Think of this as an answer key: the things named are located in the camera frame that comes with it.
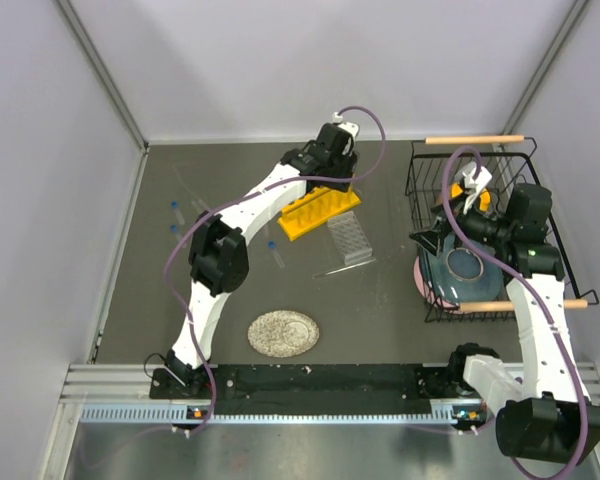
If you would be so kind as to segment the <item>long glass tube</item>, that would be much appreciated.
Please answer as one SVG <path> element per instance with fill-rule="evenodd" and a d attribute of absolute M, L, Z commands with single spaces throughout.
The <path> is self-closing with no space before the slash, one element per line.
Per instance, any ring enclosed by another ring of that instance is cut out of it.
<path fill-rule="evenodd" d="M 356 263 L 352 263 L 350 265 L 345 265 L 345 266 L 342 266 L 342 267 L 339 267 L 339 268 L 335 268 L 335 269 L 332 269 L 332 270 L 329 270 L 329 271 L 316 273 L 316 274 L 312 275 L 312 278 L 313 279 L 320 279 L 320 278 L 328 277 L 328 276 L 331 276 L 331 275 L 335 275 L 335 274 L 343 273 L 343 272 L 350 271 L 350 270 L 353 270 L 353 269 L 356 269 L 356 268 L 360 268 L 360 267 L 372 264 L 374 262 L 376 262 L 376 258 L 369 257 L 367 259 L 358 261 Z"/>

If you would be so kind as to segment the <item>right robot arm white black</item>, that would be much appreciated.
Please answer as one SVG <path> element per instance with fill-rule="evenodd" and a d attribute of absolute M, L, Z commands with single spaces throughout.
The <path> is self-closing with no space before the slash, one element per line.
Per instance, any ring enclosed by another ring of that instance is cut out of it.
<path fill-rule="evenodd" d="M 447 237 L 501 270 L 518 325 L 524 377 L 516 380 L 495 355 L 474 350 L 447 370 L 456 394 L 480 394 L 493 412 L 500 451 L 514 461 L 531 459 L 579 465 L 600 441 L 600 406 L 590 397 L 576 368 L 566 323 L 564 266 L 547 240 L 552 197 L 548 189 L 518 184 L 504 216 L 490 218 L 479 208 L 485 186 L 445 184 L 428 230 L 412 234 L 440 258 Z"/>

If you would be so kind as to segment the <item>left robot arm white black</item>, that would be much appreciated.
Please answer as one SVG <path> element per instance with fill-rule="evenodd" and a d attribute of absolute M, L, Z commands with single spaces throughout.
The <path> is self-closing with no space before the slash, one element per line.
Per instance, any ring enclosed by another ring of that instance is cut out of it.
<path fill-rule="evenodd" d="M 351 122 L 324 124 L 316 139 L 287 151 L 271 172 L 238 204 L 203 213 L 191 236 L 189 310 L 164 366 L 153 372 L 152 399 L 206 398 L 212 390 L 204 364 L 229 295 L 249 273 L 248 246 L 281 210 L 312 187 L 349 187 L 358 156 L 360 127 Z"/>

